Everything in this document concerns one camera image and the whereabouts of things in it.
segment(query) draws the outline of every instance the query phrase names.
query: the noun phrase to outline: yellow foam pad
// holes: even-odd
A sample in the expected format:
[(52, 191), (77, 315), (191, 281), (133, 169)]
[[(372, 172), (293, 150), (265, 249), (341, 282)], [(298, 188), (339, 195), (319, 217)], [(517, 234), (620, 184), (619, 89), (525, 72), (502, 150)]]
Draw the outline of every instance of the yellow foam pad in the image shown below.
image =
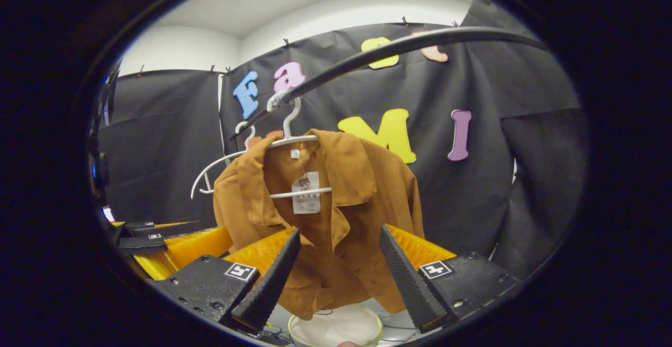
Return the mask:
[(455, 258), (457, 255), (426, 241), (413, 233), (405, 232), (392, 225), (385, 224), (392, 233), (399, 247), (406, 253), (408, 260), (417, 271), (423, 264), (434, 263), (438, 260)]
[(182, 224), (188, 224), (192, 221), (183, 221), (180, 223), (170, 223), (170, 224), (154, 224), (154, 227), (166, 227), (166, 226), (173, 226), (173, 225), (182, 225)]
[(163, 280), (203, 255), (221, 256), (233, 246), (226, 227), (165, 240), (167, 251), (133, 256), (154, 280)]
[(266, 275), (269, 268), (271, 268), (271, 264), (278, 258), (280, 251), (285, 247), (287, 240), (295, 229), (295, 227), (290, 227), (269, 235), (264, 239), (243, 247), (231, 255), (225, 256), (224, 260), (255, 267), (259, 270), (261, 276)]

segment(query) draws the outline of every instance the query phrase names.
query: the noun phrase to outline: clothing tag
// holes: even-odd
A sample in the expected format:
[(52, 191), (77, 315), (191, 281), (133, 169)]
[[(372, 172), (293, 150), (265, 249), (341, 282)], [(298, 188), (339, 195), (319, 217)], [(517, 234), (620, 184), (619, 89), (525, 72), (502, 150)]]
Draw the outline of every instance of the clothing tag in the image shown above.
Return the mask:
[[(292, 192), (317, 190), (320, 187), (318, 172), (307, 172), (292, 184)], [(298, 195), (292, 197), (295, 215), (320, 213), (320, 194)]]

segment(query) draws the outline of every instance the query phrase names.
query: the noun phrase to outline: hanger hook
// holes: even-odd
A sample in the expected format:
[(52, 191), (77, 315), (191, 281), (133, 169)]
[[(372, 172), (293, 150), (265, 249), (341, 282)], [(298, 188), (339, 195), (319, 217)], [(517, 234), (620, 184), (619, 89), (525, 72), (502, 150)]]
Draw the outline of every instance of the hanger hook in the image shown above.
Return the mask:
[(285, 120), (282, 122), (282, 132), (285, 134), (285, 139), (288, 139), (292, 136), (292, 132), (290, 131), (290, 122), (292, 122), (297, 116), (298, 113), (301, 110), (301, 98), (295, 98), (293, 100), (295, 103), (295, 108), (290, 112), (287, 117), (285, 117)]
[[(236, 126), (236, 134), (238, 134), (238, 132), (240, 131), (240, 128), (245, 126), (245, 124), (247, 124), (247, 121), (238, 122), (238, 125)], [(257, 132), (254, 128), (254, 125), (252, 127), (250, 127), (250, 130), (252, 131), (252, 133), (250, 133), (249, 137), (247, 137), (245, 139), (245, 151), (247, 151), (247, 149), (249, 149), (249, 142), (252, 138), (254, 138), (254, 135)]]

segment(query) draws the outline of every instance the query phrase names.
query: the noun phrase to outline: white wall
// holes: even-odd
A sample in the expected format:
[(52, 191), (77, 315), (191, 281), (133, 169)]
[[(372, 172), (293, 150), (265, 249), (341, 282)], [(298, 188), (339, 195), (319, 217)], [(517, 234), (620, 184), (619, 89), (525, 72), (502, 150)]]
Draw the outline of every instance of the white wall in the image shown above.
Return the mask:
[(147, 29), (125, 51), (120, 75), (163, 69), (225, 71), (240, 64), (240, 39), (223, 32), (187, 26)]
[(470, 3), (459, 0), (328, 0), (285, 14), (243, 39), (187, 26), (148, 29), (124, 55), (120, 75), (163, 69), (225, 71), (292, 41), (335, 29), (377, 23), (451, 25), (463, 21)]
[(295, 10), (260, 27), (240, 46), (240, 63), (284, 45), (335, 29), (377, 23), (459, 24), (470, 3), (459, 0), (328, 0)]

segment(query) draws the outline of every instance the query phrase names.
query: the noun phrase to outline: shirt collar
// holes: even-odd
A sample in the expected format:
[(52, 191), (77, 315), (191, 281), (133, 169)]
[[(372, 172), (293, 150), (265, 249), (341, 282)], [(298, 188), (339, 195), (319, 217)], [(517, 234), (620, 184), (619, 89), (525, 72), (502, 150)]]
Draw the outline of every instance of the shirt collar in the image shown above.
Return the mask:
[[(336, 206), (362, 204), (376, 194), (376, 180), (371, 163), (360, 139), (354, 134), (310, 129), (308, 134), (317, 136), (319, 151), (324, 157), (324, 169), (331, 186), (332, 216), (340, 211)], [(238, 186), (243, 196), (248, 220), (257, 225), (285, 225), (276, 210), (264, 182), (264, 156), (266, 148), (280, 136), (262, 139), (247, 153), (236, 159)]]

